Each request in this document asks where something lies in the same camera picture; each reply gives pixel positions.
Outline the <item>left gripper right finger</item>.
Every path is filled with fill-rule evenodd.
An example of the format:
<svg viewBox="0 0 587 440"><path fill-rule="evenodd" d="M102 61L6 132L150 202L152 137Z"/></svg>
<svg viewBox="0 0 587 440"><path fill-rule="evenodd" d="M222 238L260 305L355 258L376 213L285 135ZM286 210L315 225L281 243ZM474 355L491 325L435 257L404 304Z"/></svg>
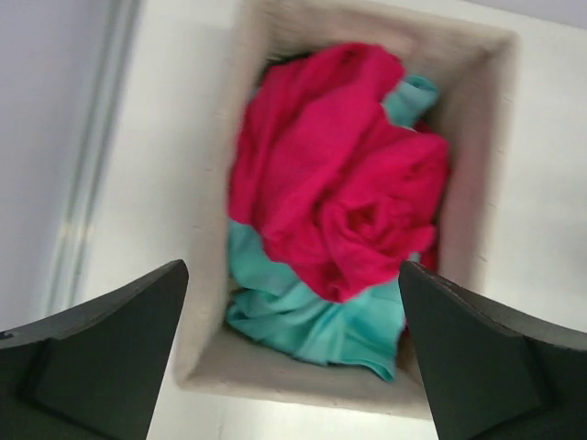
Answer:
<svg viewBox="0 0 587 440"><path fill-rule="evenodd" d="M441 439L583 439L586 335L414 262L399 286Z"/></svg>

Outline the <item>pink t shirt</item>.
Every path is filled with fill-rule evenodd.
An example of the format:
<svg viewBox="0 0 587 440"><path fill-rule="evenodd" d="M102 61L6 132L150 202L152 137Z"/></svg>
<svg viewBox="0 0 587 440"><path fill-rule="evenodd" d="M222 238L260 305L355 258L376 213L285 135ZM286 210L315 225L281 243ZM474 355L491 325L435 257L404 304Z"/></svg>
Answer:
<svg viewBox="0 0 587 440"><path fill-rule="evenodd" d="M436 241L449 143L390 121L382 102L403 77L383 47L340 44L270 67L244 113L229 216L332 302Z"/></svg>

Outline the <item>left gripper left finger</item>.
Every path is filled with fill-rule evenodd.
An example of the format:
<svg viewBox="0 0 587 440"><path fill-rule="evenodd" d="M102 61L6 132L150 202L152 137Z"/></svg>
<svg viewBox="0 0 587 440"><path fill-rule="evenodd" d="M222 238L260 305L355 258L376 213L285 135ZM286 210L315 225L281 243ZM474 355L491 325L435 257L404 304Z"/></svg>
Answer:
<svg viewBox="0 0 587 440"><path fill-rule="evenodd" d="M189 274L171 261L1 334L4 439L144 439Z"/></svg>

